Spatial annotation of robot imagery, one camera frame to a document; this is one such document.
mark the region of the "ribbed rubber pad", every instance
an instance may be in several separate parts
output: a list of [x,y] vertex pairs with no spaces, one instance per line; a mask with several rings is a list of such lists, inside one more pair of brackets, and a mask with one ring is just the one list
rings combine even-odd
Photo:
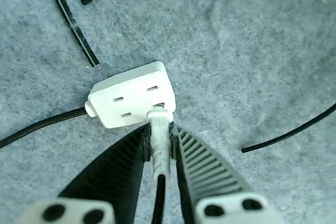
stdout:
[[117,223],[133,223],[148,138],[148,124],[128,134],[97,157],[59,196],[107,201],[114,207]]
[[194,222],[190,215],[201,199],[251,191],[236,170],[203,141],[176,125],[172,127],[171,138],[186,223]]

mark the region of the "gray carpet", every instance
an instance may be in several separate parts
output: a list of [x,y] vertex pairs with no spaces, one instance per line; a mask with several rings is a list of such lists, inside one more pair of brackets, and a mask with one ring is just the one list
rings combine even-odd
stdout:
[[[92,85],[160,60],[176,122],[218,150],[288,223],[334,223],[336,113],[263,150],[336,100],[336,0],[67,0],[101,65],[89,66],[54,0],[1,0],[0,139],[83,106]],[[82,116],[0,150],[0,219],[55,197],[136,126]],[[165,223],[182,223],[172,164]],[[150,223],[156,185],[144,170],[136,223]]]

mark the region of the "outlet slot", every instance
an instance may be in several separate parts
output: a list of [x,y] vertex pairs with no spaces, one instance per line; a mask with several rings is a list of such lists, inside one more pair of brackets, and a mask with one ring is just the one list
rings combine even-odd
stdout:
[[157,86],[153,86],[153,87],[147,89],[147,91],[153,91],[153,90],[155,90],[155,89],[158,89],[158,87],[157,87]]
[[113,99],[114,102],[119,102],[122,100],[124,100],[124,97],[118,97],[118,98]]
[[155,107],[155,106],[161,106],[161,107],[164,107],[164,102],[158,103],[158,104],[154,105],[154,107]]
[[126,114],[124,114],[124,115],[121,115],[121,117],[122,117],[122,118],[126,118],[126,117],[131,116],[131,115],[132,115],[131,112],[129,112],[129,113],[126,113]]

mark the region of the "white plug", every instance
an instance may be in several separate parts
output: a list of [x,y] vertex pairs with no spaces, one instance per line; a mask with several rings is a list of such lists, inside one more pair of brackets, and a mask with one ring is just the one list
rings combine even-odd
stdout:
[[90,117],[111,129],[142,122],[154,106],[173,112],[175,94],[162,62],[117,74],[96,83],[85,102]]
[[151,148],[153,156],[153,174],[157,182],[159,175],[170,179],[171,142],[169,124],[173,121],[173,112],[162,106],[156,106],[148,112],[147,120],[151,125]]

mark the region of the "white extension socket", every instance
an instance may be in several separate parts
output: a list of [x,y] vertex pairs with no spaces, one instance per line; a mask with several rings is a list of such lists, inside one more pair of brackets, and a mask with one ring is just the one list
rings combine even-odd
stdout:
[[105,128],[139,123],[155,105],[176,109],[175,94],[160,61],[117,74],[96,83],[85,102],[90,117],[97,116]]

